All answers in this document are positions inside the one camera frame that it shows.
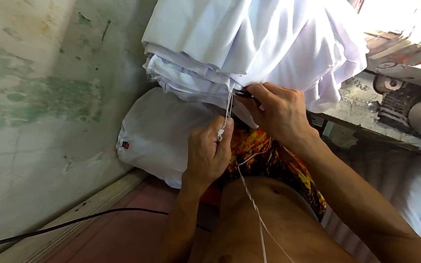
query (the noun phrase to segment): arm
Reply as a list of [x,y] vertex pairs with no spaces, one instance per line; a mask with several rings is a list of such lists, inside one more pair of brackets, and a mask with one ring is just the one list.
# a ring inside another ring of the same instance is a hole
[[421,238],[383,196],[337,158],[310,127],[301,91],[253,84],[254,99],[238,98],[260,125],[307,165],[313,181],[339,218],[381,262],[421,262]]
[[224,117],[217,117],[208,127],[191,133],[188,140],[188,168],[182,175],[182,188],[168,215],[164,241],[156,262],[188,262],[196,230],[199,199],[219,178],[230,162],[233,120],[228,119],[222,141],[217,132]]

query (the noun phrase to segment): wall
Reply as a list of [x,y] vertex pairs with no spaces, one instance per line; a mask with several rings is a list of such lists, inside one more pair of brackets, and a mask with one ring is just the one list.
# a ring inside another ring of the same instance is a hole
[[131,169],[115,143],[151,88],[140,39],[155,3],[0,0],[0,239]]

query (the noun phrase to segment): hand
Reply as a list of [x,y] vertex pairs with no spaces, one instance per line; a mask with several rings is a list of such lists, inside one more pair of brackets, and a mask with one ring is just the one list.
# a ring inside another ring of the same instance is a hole
[[201,197],[227,168],[231,157],[233,119],[227,120],[222,141],[217,143],[217,132],[224,121],[224,117],[218,116],[207,127],[191,133],[188,139],[188,168],[182,175],[182,189],[185,191]]
[[269,82],[247,87],[254,98],[236,96],[251,113],[254,122],[283,146],[303,157],[313,142],[319,139],[318,131],[306,118],[305,95],[295,89],[280,87]]

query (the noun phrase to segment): folded white fabric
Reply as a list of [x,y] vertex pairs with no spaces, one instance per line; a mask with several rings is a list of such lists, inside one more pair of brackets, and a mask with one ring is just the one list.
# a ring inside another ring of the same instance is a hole
[[[270,81],[302,90],[307,109],[322,112],[366,67],[358,26],[345,0],[159,0],[142,39],[144,68],[193,101],[225,107],[233,89]],[[242,104],[234,107],[257,128]]]
[[185,102],[156,87],[124,117],[116,144],[118,157],[181,188],[181,175],[188,165],[188,137],[216,116],[202,103]]

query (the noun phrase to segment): skin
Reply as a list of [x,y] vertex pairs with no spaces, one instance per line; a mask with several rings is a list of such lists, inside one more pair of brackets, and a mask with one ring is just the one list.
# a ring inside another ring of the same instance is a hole
[[[421,238],[382,195],[337,158],[310,127],[301,91],[270,83],[247,87],[254,98],[237,98],[256,122],[279,144],[282,158],[290,149],[306,164],[313,181],[339,218],[368,246],[382,263],[421,263]],[[159,263],[187,262],[196,229],[199,199],[222,175],[230,157],[233,121],[223,140],[218,117],[189,139],[188,169],[182,189],[168,216]],[[261,218],[290,259],[300,262],[355,262],[313,218],[304,200],[287,185],[268,178],[246,178]],[[290,262],[264,231],[268,262]],[[225,186],[220,218],[202,256],[203,263],[263,262],[259,219],[240,180]]]

